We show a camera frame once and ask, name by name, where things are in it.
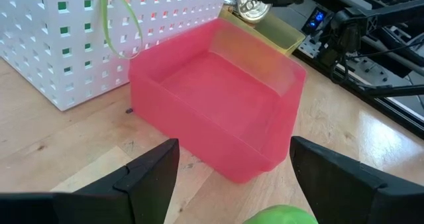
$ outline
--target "white plastic crate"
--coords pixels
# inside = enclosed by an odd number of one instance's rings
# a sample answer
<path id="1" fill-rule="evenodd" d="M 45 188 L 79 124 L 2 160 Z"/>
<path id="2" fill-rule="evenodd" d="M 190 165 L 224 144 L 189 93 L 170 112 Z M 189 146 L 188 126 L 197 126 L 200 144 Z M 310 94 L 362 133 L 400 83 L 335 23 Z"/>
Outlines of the white plastic crate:
<path id="1" fill-rule="evenodd" d="M 141 44 L 125 6 L 108 0 L 109 33 L 130 57 L 217 18 L 223 1 L 127 0 Z M 61 111 L 119 87 L 128 82 L 129 61 L 105 43 L 100 9 L 100 0 L 0 0 L 0 55 Z"/>

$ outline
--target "green rubber band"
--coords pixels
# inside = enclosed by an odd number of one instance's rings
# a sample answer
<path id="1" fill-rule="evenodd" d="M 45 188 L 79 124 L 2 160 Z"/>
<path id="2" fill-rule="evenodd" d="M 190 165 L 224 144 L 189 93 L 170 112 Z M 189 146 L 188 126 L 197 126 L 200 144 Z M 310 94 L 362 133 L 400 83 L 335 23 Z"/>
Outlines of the green rubber band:
<path id="1" fill-rule="evenodd" d="M 135 22 L 135 24 L 137 26 L 138 33 L 140 35 L 141 44 L 142 44 L 142 32 L 141 32 L 141 27 L 138 23 L 138 19 L 134 14 L 133 9 L 131 9 L 131 6 L 127 3 L 127 1 L 126 0 L 121 0 L 121 1 L 122 1 L 122 3 L 124 3 L 125 7 L 127 8 L 128 12 L 130 13 L 131 19 Z M 112 52 L 114 54 L 116 54 L 119 58 L 124 58 L 124 59 L 128 59 L 128 60 L 137 57 L 141 52 L 141 46 L 140 46 L 140 49 L 138 49 L 137 54 L 135 54 L 134 56 L 132 56 L 130 58 L 127 58 L 126 56 L 122 56 L 116 51 L 115 47 L 112 45 L 111 37 L 109 36 L 109 27 L 108 27 L 108 24 L 107 24 L 107 0 L 100 0 L 100 4 L 101 4 L 101 16 L 102 16 L 102 19 L 103 19 L 103 32 L 105 33 L 106 42 L 109 45 L 109 47 L 111 48 Z"/>

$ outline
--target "orange object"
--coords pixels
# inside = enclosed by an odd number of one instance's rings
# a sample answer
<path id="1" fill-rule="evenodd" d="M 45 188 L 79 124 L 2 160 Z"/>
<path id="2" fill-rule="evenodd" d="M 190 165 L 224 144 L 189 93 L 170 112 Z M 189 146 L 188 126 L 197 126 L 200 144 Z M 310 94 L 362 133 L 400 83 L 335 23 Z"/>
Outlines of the orange object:
<path id="1" fill-rule="evenodd" d="M 134 112 L 243 183 L 284 160 L 305 70 L 216 19 L 131 60 Z"/>

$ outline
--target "wooden table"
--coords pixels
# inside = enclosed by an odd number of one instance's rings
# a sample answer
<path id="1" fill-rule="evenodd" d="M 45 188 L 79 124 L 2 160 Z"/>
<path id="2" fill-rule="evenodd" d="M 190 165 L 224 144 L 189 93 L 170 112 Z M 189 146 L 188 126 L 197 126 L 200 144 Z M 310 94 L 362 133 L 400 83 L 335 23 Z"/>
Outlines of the wooden table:
<path id="1" fill-rule="evenodd" d="M 424 142 L 304 65 L 295 135 L 424 185 Z M 133 114 L 125 85 L 60 112 L 0 60 L 0 192 L 74 191 L 167 137 Z M 290 161 L 243 185 L 182 148 L 166 223 L 242 223 L 265 207 L 311 211 Z"/>

